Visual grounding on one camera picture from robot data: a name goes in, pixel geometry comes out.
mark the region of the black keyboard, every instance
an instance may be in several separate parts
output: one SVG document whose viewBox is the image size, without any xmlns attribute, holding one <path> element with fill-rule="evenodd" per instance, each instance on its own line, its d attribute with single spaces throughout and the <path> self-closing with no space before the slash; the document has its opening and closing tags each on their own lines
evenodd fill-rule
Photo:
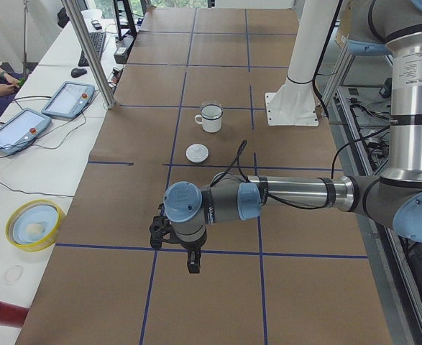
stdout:
<svg viewBox="0 0 422 345">
<path fill-rule="evenodd" d="M 94 48 L 96 49 L 96 54 L 98 58 L 100 59 L 102 56 L 102 53 L 104 52 L 105 32 L 89 32 L 89 38 L 91 38 Z M 86 56 L 84 55 L 84 51 L 82 50 L 81 50 L 80 60 L 78 61 L 78 66 L 80 67 L 89 66 L 88 59 L 86 59 Z"/>
</svg>

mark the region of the black mouse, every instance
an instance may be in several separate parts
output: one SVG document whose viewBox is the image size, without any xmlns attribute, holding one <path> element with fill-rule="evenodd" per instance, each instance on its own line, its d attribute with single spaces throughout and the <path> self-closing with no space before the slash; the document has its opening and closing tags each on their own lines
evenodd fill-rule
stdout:
<svg viewBox="0 0 422 345">
<path fill-rule="evenodd" d="M 72 78 L 78 78 L 81 77 L 83 74 L 86 74 L 88 71 L 85 68 L 74 68 L 72 69 L 72 71 L 70 72 L 70 75 L 72 76 Z"/>
</svg>

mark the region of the red cylinder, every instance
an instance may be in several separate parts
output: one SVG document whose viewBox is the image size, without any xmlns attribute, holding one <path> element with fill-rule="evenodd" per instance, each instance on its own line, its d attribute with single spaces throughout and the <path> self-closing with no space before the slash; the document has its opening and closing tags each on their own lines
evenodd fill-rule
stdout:
<svg viewBox="0 0 422 345">
<path fill-rule="evenodd" d="M 21 328 L 28 312 L 29 308 L 0 301 L 0 326 Z"/>
</svg>

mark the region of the warning label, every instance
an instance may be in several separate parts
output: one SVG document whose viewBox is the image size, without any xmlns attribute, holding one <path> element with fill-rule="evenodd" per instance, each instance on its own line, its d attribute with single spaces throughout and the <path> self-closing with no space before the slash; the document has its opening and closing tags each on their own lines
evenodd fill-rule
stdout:
<svg viewBox="0 0 422 345">
<path fill-rule="evenodd" d="M 393 59 L 393 90 L 422 86 L 422 52 Z"/>
</svg>

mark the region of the white table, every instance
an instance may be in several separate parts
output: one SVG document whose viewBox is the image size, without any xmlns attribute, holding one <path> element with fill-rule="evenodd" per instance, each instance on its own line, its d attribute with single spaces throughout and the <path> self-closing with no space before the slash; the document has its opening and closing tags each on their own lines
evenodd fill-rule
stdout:
<svg viewBox="0 0 422 345">
<path fill-rule="evenodd" d="M 105 29 L 113 20 L 101 19 L 100 22 Z M 111 25 L 107 31 L 114 32 L 115 29 L 116 27 Z M 106 77 L 110 76 L 112 68 L 123 67 L 114 61 L 115 49 L 115 37 L 108 34 L 101 59 Z M 18 92 L 17 98 L 52 96 L 64 81 L 71 80 L 95 85 L 97 89 L 90 68 L 87 68 L 87 74 L 79 78 L 73 79 L 70 76 L 72 68 L 77 67 L 80 53 L 80 45 L 69 23 L 29 76 Z M 15 156 L 1 158 L 0 181 L 13 189 L 74 195 L 106 114 L 104 99 L 98 91 L 96 93 L 98 95 L 93 103 L 84 112 L 86 120 L 83 116 L 79 116 L 52 134 L 36 141 L 45 147 L 57 146 L 71 129 L 86 121 L 63 142 L 61 147 L 52 150 L 29 147 Z M 20 101 L 20 104 L 40 111 L 46 102 L 47 99 L 32 98 Z M 9 120 L 19 111 L 18 105 L 12 103 L 0 121 Z M 48 130 L 66 122 L 53 119 Z M 66 213 L 72 202 L 72 198 L 15 193 L 0 185 L 0 300 L 2 301 L 30 306 L 51 255 L 52 247 L 36 253 L 23 252 L 12 246 L 5 237 L 6 222 L 12 213 L 26 202 L 40 198 L 53 201 Z M 16 282 L 7 282 L 5 274 L 9 270 L 22 270 L 22 276 Z M 0 344 L 13 344 L 19 332 L 18 328 L 0 326 Z"/>
</svg>

